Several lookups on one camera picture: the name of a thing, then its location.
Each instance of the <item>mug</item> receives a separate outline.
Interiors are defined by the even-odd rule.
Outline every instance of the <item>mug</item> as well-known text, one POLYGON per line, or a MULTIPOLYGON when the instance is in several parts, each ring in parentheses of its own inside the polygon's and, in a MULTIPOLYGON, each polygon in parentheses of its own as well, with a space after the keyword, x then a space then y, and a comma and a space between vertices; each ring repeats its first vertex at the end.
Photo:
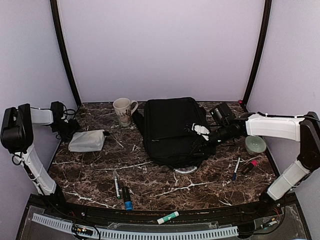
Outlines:
POLYGON ((113 102, 113 108, 122 127, 128 127, 132 123, 132 114, 137 110, 139 103, 128 98, 118 98, 113 102))

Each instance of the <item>black frame post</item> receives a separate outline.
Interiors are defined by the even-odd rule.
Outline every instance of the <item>black frame post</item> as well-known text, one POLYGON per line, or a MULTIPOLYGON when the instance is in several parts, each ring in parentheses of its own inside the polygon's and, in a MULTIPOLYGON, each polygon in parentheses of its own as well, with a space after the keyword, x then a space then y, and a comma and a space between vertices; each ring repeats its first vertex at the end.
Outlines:
POLYGON ((265 0, 264 2, 264 10, 263 10, 263 17, 262 17, 262 24, 261 24, 261 29, 260 29, 260 35, 259 35, 259 40, 258 44, 256 47, 256 52, 253 60, 253 65, 250 73, 250 77, 245 89, 245 93, 243 96, 243 100, 240 102, 242 104, 242 107, 246 107, 252 92, 252 89, 255 84, 262 52, 264 49, 265 45, 265 40, 266 40, 266 35, 267 35, 267 29, 268 29, 268 23, 269 23, 269 17, 270 17, 270 12, 271 12, 271 4, 272 0, 265 0))
POLYGON ((61 28, 57 0, 50 0, 50 4, 51 4, 51 11, 52 11, 52 18, 53 18, 53 23, 54 23, 54 28, 55 28, 55 34, 56 34, 56 38, 58 40, 65 73, 68 78, 75 103, 78 107, 80 107, 82 102, 80 99, 80 95, 79 95, 79 92, 78 92, 78 89, 76 86, 76 82, 75 82, 74 75, 71 70, 71 66, 70 66, 70 62, 69 62, 69 58, 68 58, 68 54, 67 54, 67 48, 66 48, 62 28, 61 28))

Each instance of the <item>black backpack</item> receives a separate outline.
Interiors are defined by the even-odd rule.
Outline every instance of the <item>black backpack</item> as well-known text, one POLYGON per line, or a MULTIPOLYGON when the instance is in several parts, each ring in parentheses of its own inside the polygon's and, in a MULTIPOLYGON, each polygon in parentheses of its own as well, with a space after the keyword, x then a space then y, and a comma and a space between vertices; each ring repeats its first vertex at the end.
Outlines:
POLYGON ((185 129, 193 123, 210 129, 205 109, 191 97, 148 100, 144 117, 138 111, 132 117, 143 136, 145 151, 159 165, 199 167, 215 154, 215 148, 206 145, 202 136, 185 129))

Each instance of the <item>white pouch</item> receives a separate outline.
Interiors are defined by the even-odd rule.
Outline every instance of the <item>white pouch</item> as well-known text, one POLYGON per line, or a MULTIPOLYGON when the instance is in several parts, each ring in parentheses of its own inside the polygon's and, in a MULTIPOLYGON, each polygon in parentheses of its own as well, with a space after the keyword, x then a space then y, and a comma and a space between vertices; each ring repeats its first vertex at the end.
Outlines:
POLYGON ((106 136, 104 130, 76 132, 69 143, 70 152, 95 152, 101 151, 106 136))

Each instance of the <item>marble table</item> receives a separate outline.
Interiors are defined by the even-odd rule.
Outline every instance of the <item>marble table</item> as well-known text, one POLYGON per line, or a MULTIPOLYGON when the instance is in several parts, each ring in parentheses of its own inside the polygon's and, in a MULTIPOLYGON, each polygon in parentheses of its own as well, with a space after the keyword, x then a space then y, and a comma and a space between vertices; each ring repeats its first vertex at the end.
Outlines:
MULTIPOLYGON (((219 102, 199 102, 214 124, 209 110, 219 102)), ((238 116, 243 110, 237 102, 228 102, 238 116)), ((144 103, 139 103, 143 113, 144 103)), ((114 170, 120 187, 128 186, 134 210, 196 210, 241 205, 258 201, 259 194, 276 178, 265 154, 250 156, 245 138, 216 148, 216 155, 205 160, 189 175, 178 175, 166 166, 153 163, 142 144, 134 124, 121 127, 112 103, 85 103, 75 118, 82 131, 103 129, 110 132, 102 151, 75 153, 62 143, 49 169, 50 176, 61 186, 68 202, 102 208, 125 209, 117 199, 114 170), (231 181, 238 156, 236 181, 231 181), (256 159, 257 166, 247 175, 241 168, 256 159)))

